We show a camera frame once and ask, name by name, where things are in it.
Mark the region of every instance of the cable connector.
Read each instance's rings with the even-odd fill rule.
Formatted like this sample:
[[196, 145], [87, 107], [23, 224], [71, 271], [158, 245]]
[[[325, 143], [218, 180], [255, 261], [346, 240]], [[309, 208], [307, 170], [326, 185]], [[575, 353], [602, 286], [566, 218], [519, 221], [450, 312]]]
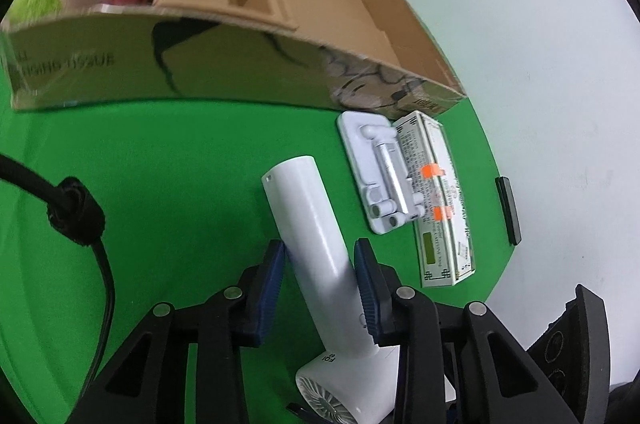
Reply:
[[104, 212], [89, 190], [75, 177], [64, 179], [58, 189], [71, 200], [72, 209], [65, 213], [48, 204], [51, 227], [79, 245], [97, 242], [104, 232]]

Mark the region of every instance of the green table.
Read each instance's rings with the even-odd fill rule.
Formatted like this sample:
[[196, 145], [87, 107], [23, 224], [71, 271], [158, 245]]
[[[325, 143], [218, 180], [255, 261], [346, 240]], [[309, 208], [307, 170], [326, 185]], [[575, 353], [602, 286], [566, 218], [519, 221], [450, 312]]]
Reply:
[[[56, 183], [78, 176], [106, 213], [117, 295], [107, 357], [156, 302], [201, 303], [260, 260], [278, 236], [260, 176], [299, 155], [318, 162], [348, 247], [369, 237], [382, 263], [405, 284], [420, 285], [412, 228], [385, 236], [367, 228], [337, 115], [181, 100], [16, 114], [0, 75], [0, 151]], [[513, 249], [494, 185], [498, 171], [471, 104], [440, 119], [466, 198], [477, 271], [428, 293], [462, 306], [488, 296]], [[55, 233], [45, 213], [39, 200], [0, 182], [0, 366], [32, 415], [58, 424], [94, 353], [104, 295], [91, 252]], [[302, 401], [294, 373], [321, 351], [288, 269], [266, 344], [242, 351], [252, 424], [296, 423], [284, 410]]]

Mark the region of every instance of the white background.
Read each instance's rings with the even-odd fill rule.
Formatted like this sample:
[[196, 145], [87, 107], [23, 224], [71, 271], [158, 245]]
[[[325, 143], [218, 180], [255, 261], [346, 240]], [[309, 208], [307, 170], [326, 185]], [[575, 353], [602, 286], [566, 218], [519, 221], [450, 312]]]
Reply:
[[490, 299], [524, 346], [604, 298], [611, 382], [640, 368], [640, 24], [625, 0], [408, 0], [511, 179], [523, 240]]

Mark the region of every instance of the open cardboard box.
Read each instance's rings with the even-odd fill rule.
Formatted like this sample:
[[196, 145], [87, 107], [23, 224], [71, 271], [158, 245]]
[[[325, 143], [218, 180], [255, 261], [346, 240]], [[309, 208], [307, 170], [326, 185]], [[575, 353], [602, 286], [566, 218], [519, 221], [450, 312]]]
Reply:
[[5, 28], [12, 106], [199, 97], [444, 112], [460, 82], [405, 0], [154, 0]]

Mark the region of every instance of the small cardboard box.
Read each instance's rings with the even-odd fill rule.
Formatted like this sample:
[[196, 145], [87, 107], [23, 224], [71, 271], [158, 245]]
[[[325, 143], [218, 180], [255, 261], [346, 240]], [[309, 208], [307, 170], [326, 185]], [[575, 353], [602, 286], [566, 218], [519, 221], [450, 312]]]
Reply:
[[424, 216], [414, 222], [423, 287], [455, 285], [476, 270], [465, 203], [442, 125], [413, 112], [394, 123]]
[[154, 0], [5, 25], [12, 107], [193, 97], [436, 115], [465, 97], [405, 0]]

